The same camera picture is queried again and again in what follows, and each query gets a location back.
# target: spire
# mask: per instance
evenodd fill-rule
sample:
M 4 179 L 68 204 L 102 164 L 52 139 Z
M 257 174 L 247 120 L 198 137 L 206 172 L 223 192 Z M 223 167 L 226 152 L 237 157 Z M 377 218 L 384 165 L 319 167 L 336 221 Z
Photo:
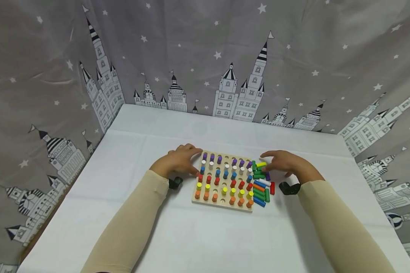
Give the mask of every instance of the spire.
M 88 74 L 88 72 L 85 70 L 84 65 L 82 64 L 81 61 L 79 61 L 79 66 L 82 69 L 82 74 L 84 75 L 84 80 L 85 83 L 88 83 L 88 81 L 90 80 L 91 76 Z

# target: white table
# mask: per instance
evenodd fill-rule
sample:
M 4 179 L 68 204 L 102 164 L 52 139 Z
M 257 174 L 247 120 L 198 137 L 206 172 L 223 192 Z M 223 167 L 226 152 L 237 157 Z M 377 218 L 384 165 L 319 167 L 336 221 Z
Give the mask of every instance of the white table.
M 409 257 L 340 136 L 135 105 L 122 107 L 18 272 L 79 272 L 145 170 L 185 143 L 250 158 L 285 149 L 308 159 L 395 270 L 410 273 Z M 297 196 L 282 195 L 282 174 L 274 176 L 281 176 L 276 195 L 264 209 L 254 205 L 253 213 L 193 204 L 193 179 L 185 179 L 167 196 L 136 272 L 333 272 Z

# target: person's right hand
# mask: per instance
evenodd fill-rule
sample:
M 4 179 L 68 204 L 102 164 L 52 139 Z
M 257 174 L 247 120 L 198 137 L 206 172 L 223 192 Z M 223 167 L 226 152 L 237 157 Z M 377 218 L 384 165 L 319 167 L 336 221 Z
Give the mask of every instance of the person's right hand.
M 285 177 L 295 174 L 300 184 L 308 181 L 324 180 L 319 171 L 307 160 L 287 151 L 268 151 L 260 155 L 261 158 L 273 156 L 270 164 L 262 167 L 263 172 L 279 170 L 286 172 Z

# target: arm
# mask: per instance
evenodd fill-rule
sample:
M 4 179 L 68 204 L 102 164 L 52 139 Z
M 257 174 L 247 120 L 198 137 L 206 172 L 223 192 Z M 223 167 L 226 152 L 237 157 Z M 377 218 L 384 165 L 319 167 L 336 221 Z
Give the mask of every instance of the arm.
M 191 157 L 202 152 L 191 144 L 158 159 L 127 198 L 96 242 L 81 273 L 130 273 L 150 236 L 156 213 L 169 188 L 168 175 L 173 172 L 199 171 Z
M 265 154 L 262 157 L 274 156 L 267 170 L 286 171 L 287 177 L 294 173 L 298 178 L 301 184 L 299 200 L 336 272 L 395 273 L 363 224 L 312 164 L 285 151 Z

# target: gray backdrop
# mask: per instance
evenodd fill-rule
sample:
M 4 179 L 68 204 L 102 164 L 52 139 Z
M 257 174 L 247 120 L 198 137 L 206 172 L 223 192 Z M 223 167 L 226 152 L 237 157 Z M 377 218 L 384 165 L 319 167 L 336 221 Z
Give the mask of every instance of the gray backdrop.
M 410 0 L 0 1 L 0 273 L 124 102 L 340 133 L 410 255 Z

